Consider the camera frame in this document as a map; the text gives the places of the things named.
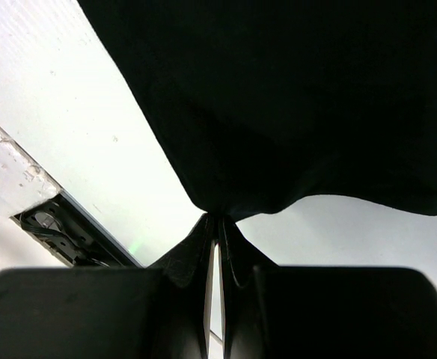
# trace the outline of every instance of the black cloth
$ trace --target black cloth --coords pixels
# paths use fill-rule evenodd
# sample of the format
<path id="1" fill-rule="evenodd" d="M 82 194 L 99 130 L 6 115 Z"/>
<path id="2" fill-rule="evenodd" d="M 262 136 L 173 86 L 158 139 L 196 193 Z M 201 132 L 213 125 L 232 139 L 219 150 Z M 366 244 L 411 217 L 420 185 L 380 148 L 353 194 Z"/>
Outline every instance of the black cloth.
<path id="1" fill-rule="evenodd" d="M 437 0 L 79 4 L 196 206 L 437 215 Z"/>

